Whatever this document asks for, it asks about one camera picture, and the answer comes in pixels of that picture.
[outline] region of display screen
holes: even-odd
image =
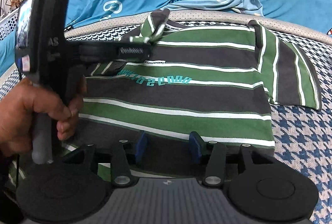
[[[20,6],[16,31],[16,48],[25,48],[29,46],[28,36],[33,1],[34,0],[25,0],[25,2]]]

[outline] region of human hand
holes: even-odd
[[[28,152],[32,149],[31,124],[33,113],[47,113],[58,121],[60,140],[74,134],[78,111],[83,106],[82,94],[86,91],[83,78],[78,94],[66,107],[60,97],[45,88],[35,87],[26,78],[19,82],[0,101],[0,150],[4,156]]]

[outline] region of houndstooth fabric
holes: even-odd
[[[187,26],[215,22],[181,22]],[[137,26],[125,26],[91,33],[76,39],[111,40]],[[298,106],[272,106],[275,157],[309,177],[318,187],[319,201],[312,215],[314,224],[332,223],[332,46],[290,34],[274,32],[286,42],[298,44],[315,65],[321,83],[321,112]],[[0,99],[18,82],[17,70],[0,89]]]

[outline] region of striped shirt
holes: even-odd
[[[164,169],[151,158],[178,153],[192,131],[231,150],[247,143],[273,154],[270,103],[321,109],[308,57],[255,20],[247,27],[186,27],[158,17],[152,13],[121,38],[153,42],[148,61],[93,66],[78,145],[108,147],[144,130],[156,146],[144,169],[175,174],[180,168],[167,167],[176,157],[158,158]]]

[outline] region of gray handle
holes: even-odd
[[[36,164],[53,161],[51,118],[46,113],[38,113],[32,129],[32,159]]]

